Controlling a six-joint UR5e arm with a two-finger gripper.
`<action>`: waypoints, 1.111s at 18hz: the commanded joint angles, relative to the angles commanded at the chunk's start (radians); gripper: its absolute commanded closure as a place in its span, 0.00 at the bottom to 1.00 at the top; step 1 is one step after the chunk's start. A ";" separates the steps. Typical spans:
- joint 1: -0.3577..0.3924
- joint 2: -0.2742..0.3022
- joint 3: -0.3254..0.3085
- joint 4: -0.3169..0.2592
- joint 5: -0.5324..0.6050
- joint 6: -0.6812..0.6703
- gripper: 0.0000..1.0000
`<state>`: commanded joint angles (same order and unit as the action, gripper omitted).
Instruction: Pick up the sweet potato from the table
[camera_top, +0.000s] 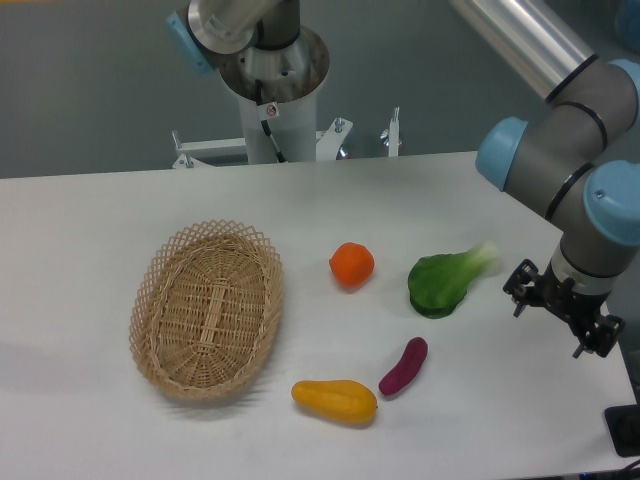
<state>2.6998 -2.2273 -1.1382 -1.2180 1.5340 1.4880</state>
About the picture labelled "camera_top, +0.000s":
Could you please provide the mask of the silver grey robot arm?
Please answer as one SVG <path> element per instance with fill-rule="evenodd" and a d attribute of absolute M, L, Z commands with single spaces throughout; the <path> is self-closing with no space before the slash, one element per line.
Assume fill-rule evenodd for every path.
<path fill-rule="evenodd" d="M 505 284 L 518 309 L 564 321 L 580 352 L 606 356 L 622 319 L 601 308 L 639 249 L 639 168 L 597 157 L 639 121 L 639 67 L 602 61 L 541 1 L 457 1 L 455 10 L 551 106 L 537 124 L 499 122 L 478 172 L 562 233 L 548 267 L 522 262 Z M 304 113 L 329 66 L 295 1 L 192 1 L 167 19 L 182 55 L 218 71 L 239 102 L 252 163 L 335 160 L 348 125 L 323 136 Z"/>

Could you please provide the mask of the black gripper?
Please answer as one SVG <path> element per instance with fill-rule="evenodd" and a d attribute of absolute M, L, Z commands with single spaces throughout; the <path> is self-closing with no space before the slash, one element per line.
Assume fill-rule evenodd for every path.
<path fill-rule="evenodd" d="M 526 307 L 538 307 L 540 297 L 541 305 L 563 320 L 578 339 L 574 358 L 582 353 L 606 358 L 624 331 L 625 321 L 615 315 L 601 314 L 608 292 L 585 294 L 576 288 L 573 278 L 558 280 L 551 266 L 539 274 L 536 265 L 524 259 L 509 276 L 503 291 L 515 305 L 514 317 L 519 317 Z"/>

